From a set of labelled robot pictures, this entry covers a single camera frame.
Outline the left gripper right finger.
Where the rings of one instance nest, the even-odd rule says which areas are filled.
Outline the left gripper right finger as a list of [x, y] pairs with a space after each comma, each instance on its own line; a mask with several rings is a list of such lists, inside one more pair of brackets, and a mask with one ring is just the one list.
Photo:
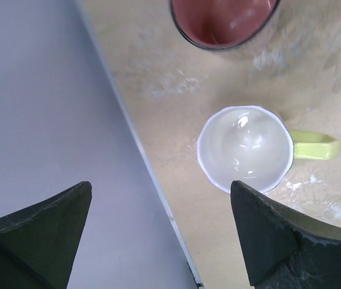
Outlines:
[[254, 288], [341, 288], [341, 228], [231, 184], [231, 207]]

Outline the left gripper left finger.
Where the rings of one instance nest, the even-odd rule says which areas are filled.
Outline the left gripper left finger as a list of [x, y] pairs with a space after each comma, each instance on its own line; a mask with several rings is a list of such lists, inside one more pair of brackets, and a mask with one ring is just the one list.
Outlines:
[[0, 217], [0, 288], [67, 288], [91, 200], [83, 181]]

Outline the green faceted mug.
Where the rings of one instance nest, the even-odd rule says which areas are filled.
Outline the green faceted mug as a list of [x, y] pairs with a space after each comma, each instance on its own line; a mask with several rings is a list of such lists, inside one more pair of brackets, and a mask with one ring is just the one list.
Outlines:
[[233, 181], [271, 191], [295, 159], [331, 160], [339, 147], [330, 135], [289, 129], [279, 115], [257, 105], [221, 109], [206, 121], [196, 145], [200, 168], [226, 193]]

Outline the pink floral mug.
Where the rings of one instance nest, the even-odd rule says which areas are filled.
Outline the pink floral mug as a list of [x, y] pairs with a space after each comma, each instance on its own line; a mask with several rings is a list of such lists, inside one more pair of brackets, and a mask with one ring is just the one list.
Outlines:
[[169, 1], [181, 36], [197, 48], [212, 51], [256, 51], [272, 39], [281, 1]]

